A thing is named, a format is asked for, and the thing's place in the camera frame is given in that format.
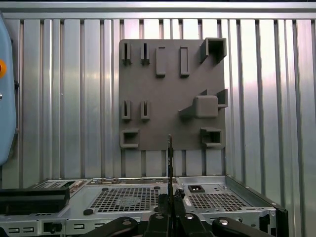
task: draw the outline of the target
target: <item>wall-mounted tool holder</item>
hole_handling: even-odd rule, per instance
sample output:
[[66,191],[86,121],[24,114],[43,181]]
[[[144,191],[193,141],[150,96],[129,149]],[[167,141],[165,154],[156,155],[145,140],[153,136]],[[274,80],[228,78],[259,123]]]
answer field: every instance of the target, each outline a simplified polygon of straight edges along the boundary
[[179,116],[181,119],[214,119],[218,116],[220,108],[227,107],[227,101],[224,101],[227,98],[226,89],[216,95],[208,95],[205,90],[193,99],[192,105],[179,110]]
[[139,145],[139,129],[127,129],[120,132],[120,147],[136,149]]
[[132,120],[132,115],[131,115],[132,102],[130,100],[124,100],[122,101],[120,108],[121,108],[120,116],[122,118],[122,121],[128,122]]
[[119,49],[122,149],[165,150],[168,134],[177,150],[225,146],[225,39],[130,39]]

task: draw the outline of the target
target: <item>corrugated metal wall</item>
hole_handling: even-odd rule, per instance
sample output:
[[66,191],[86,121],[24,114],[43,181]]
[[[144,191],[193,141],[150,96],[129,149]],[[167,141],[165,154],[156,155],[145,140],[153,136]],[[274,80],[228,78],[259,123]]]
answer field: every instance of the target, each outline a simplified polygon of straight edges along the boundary
[[[209,4],[197,9],[212,11]],[[165,176],[165,151],[119,148],[119,41],[224,37],[227,147],[175,151],[175,175],[231,174],[289,209],[291,237],[314,236],[316,5],[296,9],[301,13],[277,4],[271,7],[281,13],[254,6],[233,12],[238,6],[180,14],[153,3],[152,13],[104,15],[4,8],[20,81],[20,133],[15,157],[3,166],[3,187],[44,178]]]

